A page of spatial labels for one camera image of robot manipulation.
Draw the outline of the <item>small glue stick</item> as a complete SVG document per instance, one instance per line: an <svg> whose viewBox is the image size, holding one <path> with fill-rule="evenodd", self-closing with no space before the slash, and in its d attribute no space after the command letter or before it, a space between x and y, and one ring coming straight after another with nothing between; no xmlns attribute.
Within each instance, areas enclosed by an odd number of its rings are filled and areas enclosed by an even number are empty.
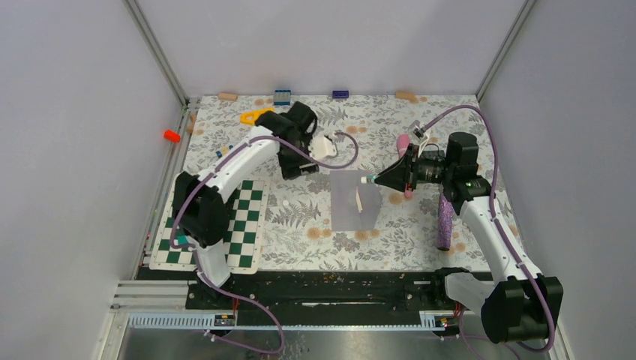
<svg viewBox="0 0 636 360"><path fill-rule="evenodd" d="M364 176L361 177L361 183L364 184L373 184L376 180L375 176L369 175L369 176Z"/></svg>

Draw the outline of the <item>grey paper envelope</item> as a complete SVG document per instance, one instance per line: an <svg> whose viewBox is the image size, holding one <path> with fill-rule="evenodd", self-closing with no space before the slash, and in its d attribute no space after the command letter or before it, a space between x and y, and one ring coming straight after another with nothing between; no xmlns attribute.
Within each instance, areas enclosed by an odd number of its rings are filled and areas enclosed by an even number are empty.
<svg viewBox="0 0 636 360"><path fill-rule="evenodd" d="M371 176L365 170L332 170L329 174L331 194L331 230L367 231L376 226L382 208L380 188L362 184L361 177ZM356 188L359 188L363 212L356 207Z"/></svg>

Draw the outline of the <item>tan lined letter paper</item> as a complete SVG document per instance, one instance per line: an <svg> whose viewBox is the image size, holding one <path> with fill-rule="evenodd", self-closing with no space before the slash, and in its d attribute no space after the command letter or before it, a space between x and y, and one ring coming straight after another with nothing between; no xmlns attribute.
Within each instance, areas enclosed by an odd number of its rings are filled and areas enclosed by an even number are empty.
<svg viewBox="0 0 636 360"><path fill-rule="evenodd" d="M356 207L358 209L358 212L362 213L363 212L362 198L361 198L358 187L355 189L355 201L356 201Z"/></svg>

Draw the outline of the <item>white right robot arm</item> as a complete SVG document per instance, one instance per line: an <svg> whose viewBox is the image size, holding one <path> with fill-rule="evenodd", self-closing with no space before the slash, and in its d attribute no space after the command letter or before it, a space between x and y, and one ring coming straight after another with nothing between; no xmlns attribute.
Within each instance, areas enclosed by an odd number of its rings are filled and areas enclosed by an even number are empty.
<svg viewBox="0 0 636 360"><path fill-rule="evenodd" d="M413 191L423 183L442 185L442 194L478 242L493 283L487 285L465 270L440 270L442 281L430 288L434 305L456 302L478 314L495 344L542 339L550 347L556 335L563 286L546 277L515 241L500 211L492 183L478 174L475 136L452 133L445 154L426 158L410 143L403 156L378 175L361 178L396 191Z"/></svg>

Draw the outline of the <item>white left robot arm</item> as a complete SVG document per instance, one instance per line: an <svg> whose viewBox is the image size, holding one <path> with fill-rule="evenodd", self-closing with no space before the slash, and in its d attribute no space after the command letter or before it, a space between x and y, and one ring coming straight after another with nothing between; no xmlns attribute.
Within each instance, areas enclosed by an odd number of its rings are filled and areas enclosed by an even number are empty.
<svg viewBox="0 0 636 360"><path fill-rule="evenodd" d="M204 299L214 308L226 307L233 297L232 287L225 283L230 269L223 244L230 228L232 195L258 166L272 158L277 158L285 180L317 172L308 149L316 126L316 113L299 101L286 112L268 110L210 169L177 175L172 227L188 236L197 270L208 283Z"/></svg>

